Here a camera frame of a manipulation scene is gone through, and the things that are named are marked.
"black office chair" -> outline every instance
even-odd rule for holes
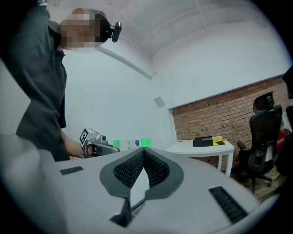
[[[274,108],[273,92],[259,96],[253,102],[253,112],[256,114],[260,111],[270,111]]]
[[[272,110],[257,111],[250,118],[252,145],[251,149],[245,150],[246,146],[240,141],[240,168],[248,173],[240,180],[252,179],[252,193],[255,193],[255,179],[260,178],[269,181],[272,179],[263,174],[269,172],[277,159],[277,139],[282,120],[282,107],[275,106]]]

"chair backrest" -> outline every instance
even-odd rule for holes
[[[273,92],[259,96],[253,102],[253,112],[270,111],[274,108]]]
[[[277,154],[281,120],[282,107],[280,105],[275,106],[270,111],[260,111],[250,118],[252,138],[251,153],[248,159],[250,169],[262,172],[267,153],[273,154],[272,159]]]

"table leg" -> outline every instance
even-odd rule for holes
[[[226,175],[227,176],[230,176],[230,174],[231,174],[231,168],[232,168],[232,163],[233,163],[233,153],[234,153],[234,150],[232,150],[231,153],[228,154],[227,165],[226,165]]]
[[[219,155],[218,170],[221,170],[222,166],[222,155]]]

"white ceiling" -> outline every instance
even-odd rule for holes
[[[60,0],[49,0],[59,5]],[[262,13],[248,0],[61,0],[60,6],[104,11],[111,23],[120,21],[122,33],[150,56],[196,30],[216,24],[255,21]]]

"chair armrest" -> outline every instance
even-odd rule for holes
[[[246,149],[246,145],[243,144],[241,141],[237,142],[238,147],[240,148],[240,150]]]

